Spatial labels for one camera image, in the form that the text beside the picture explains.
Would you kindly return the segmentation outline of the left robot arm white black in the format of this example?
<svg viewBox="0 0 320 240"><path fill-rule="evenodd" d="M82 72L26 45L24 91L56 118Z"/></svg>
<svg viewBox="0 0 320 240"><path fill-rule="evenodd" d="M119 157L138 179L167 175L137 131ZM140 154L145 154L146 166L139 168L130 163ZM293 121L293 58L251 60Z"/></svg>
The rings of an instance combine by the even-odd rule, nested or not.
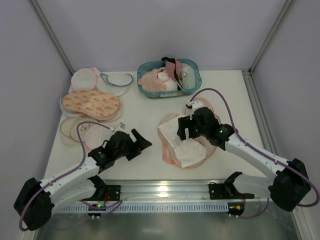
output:
<svg viewBox="0 0 320 240"><path fill-rule="evenodd" d="M34 177L27 180L13 205L20 216L19 229L35 231L56 212L74 202L102 200L108 186L99 174L111 168L116 160L126 158L130 161L152 146L135 129L131 130L131 135L118 130L101 146L85 153L80 163L62 173L42 180Z"/></svg>

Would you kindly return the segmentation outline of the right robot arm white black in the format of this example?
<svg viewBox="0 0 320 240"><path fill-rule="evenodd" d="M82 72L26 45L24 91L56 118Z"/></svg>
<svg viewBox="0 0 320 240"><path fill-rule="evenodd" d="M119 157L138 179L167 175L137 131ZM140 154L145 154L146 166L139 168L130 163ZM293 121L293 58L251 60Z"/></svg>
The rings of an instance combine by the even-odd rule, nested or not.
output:
<svg viewBox="0 0 320 240"><path fill-rule="evenodd" d="M297 158L289 161L255 146L233 126L219 123L208 107L179 117L177 122L177 135L182 141L205 137L211 145L240 157L264 174L264 177L237 174L231 184L239 193L257 191L257 195L271 198L278 207L291 212L312 189L302 161Z"/></svg>

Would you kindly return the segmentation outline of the white bra from bag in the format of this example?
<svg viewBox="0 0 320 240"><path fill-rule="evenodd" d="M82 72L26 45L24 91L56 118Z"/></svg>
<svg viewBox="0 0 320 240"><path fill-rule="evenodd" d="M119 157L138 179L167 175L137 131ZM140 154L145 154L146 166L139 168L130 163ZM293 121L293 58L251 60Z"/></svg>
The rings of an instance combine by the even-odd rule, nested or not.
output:
<svg viewBox="0 0 320 240"><path fill-rule="evenodd" d="M196 167L207 159L207 148L195 139L180 139L177 135L179 117L178 114L167 115L158 126L162 159L181 168Z"/></svg>

